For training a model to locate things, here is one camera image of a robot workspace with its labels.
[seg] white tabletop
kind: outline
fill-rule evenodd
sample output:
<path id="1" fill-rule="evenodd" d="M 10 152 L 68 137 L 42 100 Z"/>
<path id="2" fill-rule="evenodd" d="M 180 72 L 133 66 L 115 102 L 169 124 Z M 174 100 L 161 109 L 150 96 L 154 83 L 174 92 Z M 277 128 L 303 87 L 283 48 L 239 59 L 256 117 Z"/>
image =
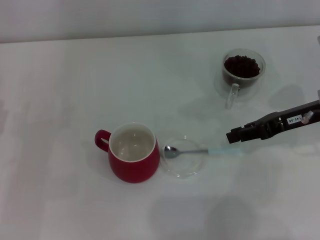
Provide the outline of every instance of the white tabletop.
<path id="1" fill-rule="evenodd" d="M 141 122 L 159 144 L 207 147 L 266 114 L 318 99 L 320 26 L 0 44 L 1 240 L 320 239 L 320 124 L 234 143 L 199 174 L 161 168 L 129 184 L 95 146 L 99 129 Z M 225 110 L 223 55 L 266 62 Z"/>

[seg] light blue spoon handle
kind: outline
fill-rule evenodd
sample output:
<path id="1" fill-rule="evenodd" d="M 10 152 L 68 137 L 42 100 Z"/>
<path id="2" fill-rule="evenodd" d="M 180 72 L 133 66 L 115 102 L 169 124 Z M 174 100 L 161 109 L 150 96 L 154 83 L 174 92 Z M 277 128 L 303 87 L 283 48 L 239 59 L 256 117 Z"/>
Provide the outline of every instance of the light blue spoon handle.
<path id="1" fill-rule="evenodd" d="M 241 152 L 239 147 L 226 147 L 226 148 L 209 148 L 209 155 L 224 155 L 224 154 L 238 154 Z"/>

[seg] red mug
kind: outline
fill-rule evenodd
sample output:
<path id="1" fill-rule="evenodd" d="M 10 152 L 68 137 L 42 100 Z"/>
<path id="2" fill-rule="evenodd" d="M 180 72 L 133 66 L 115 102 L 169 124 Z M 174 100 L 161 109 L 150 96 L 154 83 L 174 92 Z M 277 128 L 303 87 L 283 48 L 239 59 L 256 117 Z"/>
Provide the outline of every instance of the red mug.
<path id="1" fill-rule="evenodd" d="M 160 152 L 156 136 L 143 124 L 127 123 L 112 134 L 99 130 L 94 142 L 108 152 L 112 171 L 125 182 L 141 183 L 151 178 L 158 168 Z"/>

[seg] coffee beans in cup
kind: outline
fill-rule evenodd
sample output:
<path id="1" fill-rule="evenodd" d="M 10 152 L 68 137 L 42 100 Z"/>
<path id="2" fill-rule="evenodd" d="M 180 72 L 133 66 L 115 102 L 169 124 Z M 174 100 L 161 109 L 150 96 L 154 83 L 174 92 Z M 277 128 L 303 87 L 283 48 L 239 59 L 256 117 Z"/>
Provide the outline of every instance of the coffee beans in cup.
<path id="1" fill-rule="evenodd" d="M 255 59 L 247 56 L 232 56 L 224 62 L 227 71 L 240 78 L 253 78 L 260 73 Z"/>

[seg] spoon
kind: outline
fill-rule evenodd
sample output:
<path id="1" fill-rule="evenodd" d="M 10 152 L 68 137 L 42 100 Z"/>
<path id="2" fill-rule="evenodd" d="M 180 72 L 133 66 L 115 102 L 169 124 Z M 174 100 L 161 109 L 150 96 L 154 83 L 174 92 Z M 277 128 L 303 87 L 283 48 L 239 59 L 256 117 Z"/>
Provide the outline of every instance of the spoon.
<path id="1" fill-rule="evenodd" d="M 228 153 L 238 153 L 239 148 L 207 148 L 207 149 L 198 149 L 198 150 L 188 150 L 188 151 L 179 151 L 173 146 L 164 147 L 164 157 L 166 159 L 174 159 L 180 154 L 209 154 L 209 155 L 219 155 L 219 154 L 228 154 Z"/>

